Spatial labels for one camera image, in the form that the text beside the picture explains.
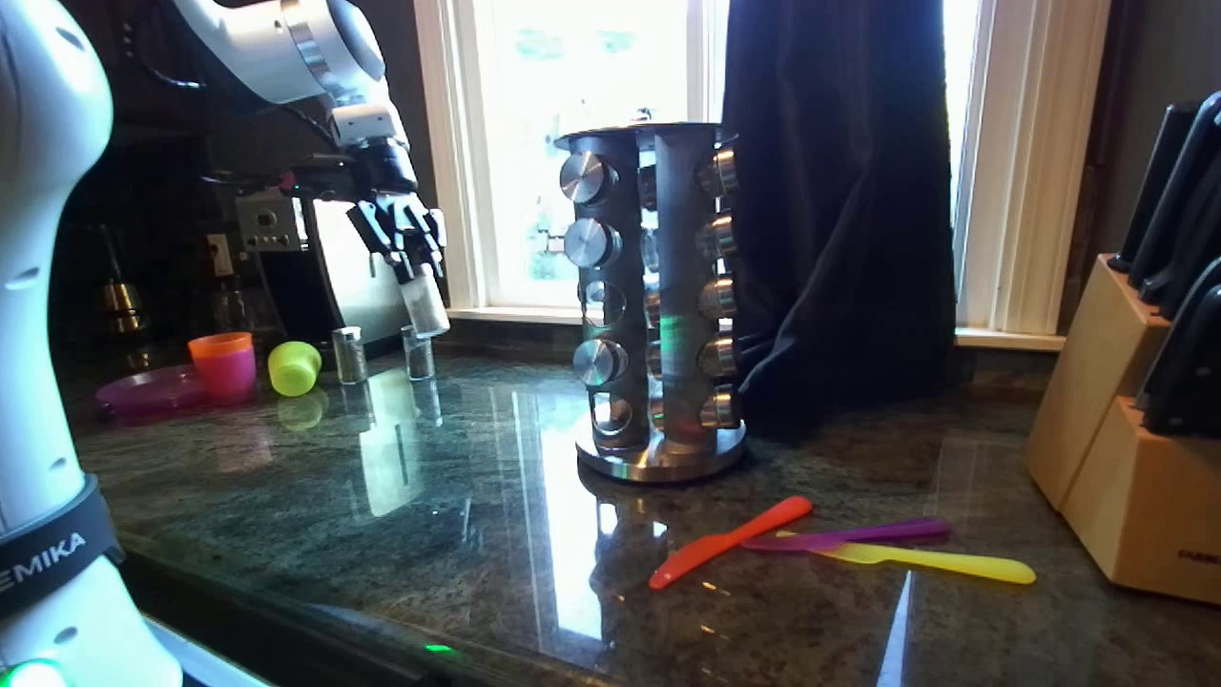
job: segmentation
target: granite countertop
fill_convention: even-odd
[[[701,484],[581,473],[569,367],[440,360],[363,388],[96,428],[79,462],[135,559],[454,682],[1210,682],[1221,611],[1112,587],[1024,473],[1033,395],[847,414],[747,438]],[[730,555],[669,592],[684,542],[781,495],[805,527],[940,517],[1033,587]]]

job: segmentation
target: red cup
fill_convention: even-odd
[[[247,406],[256,397],[261,367],[253,332],[196,335],[186,351],[211,406]]]

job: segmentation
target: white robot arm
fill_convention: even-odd
[[[173,8],[265,105],[328,105],[336,144],[356,162],[359,233],[401,260],[405,293],[435,288],[435,227],[414,194],[408,143],[363,17],[346,0]],[[110,88],[71,17],[57,0],[0,0],[0,682],[183,682],[106,559],[113,532],[77,462],[46,339],[63,209],[106,139]],[[414,316],[447,328],[442,312]]]

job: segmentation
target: wooden knife block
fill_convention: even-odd
[[[1099,256],[1025,473],[1107,580],[1221,603],[1221,442],[1151,437],[1139,409],[1164,335],[1169,320]]]

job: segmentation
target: black curtain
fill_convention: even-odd
[[[940,0],[738,0],[738,360],[752,431],[954,377]]]

